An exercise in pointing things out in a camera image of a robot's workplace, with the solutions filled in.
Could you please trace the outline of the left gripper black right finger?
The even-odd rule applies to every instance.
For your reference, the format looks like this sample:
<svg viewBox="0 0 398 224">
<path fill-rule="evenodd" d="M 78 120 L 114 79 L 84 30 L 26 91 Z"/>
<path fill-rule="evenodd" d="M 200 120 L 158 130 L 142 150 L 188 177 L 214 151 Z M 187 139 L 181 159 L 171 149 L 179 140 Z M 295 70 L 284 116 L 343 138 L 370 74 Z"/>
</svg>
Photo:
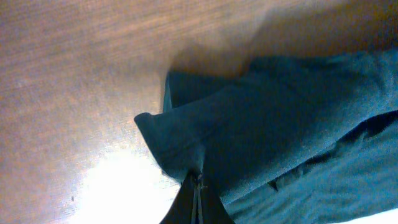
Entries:
<svg viewBox="0 0 398 224">
<path fill-rule="evenodd" d="M 203 174 L 198 176 L 197 193 L 198 224 L 235 224 L 210 181 Z"/>
</svg>

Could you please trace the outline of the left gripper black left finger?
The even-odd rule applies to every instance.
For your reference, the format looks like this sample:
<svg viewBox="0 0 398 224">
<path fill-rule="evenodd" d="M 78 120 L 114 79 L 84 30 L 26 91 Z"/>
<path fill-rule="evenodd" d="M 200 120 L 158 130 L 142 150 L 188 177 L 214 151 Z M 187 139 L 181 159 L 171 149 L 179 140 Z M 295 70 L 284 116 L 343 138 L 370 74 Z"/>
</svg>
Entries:
<svg viewBox="0 0 398 224">
<path fill-rule="evenodd" d="M 197 176 L 188 173 L 170 209 L 160 224 L 196 224 L 198 206 Z"/>
</svg>

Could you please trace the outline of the black Nike t-shirt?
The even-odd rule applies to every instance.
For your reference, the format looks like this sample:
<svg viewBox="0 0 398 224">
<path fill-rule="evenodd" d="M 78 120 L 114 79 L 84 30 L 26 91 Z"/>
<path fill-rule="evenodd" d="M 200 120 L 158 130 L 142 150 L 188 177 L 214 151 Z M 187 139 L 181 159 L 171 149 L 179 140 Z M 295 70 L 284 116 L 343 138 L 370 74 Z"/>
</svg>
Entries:
<svg viewBox="0 0 398 224">
<path fill-rule="evenodd" d="M 397 49 L 261 57 L 239 79 L 169 73 L 135 117 L 161 169 L 236 223 L 339 223 L 397 208 Z"/>
</svg>

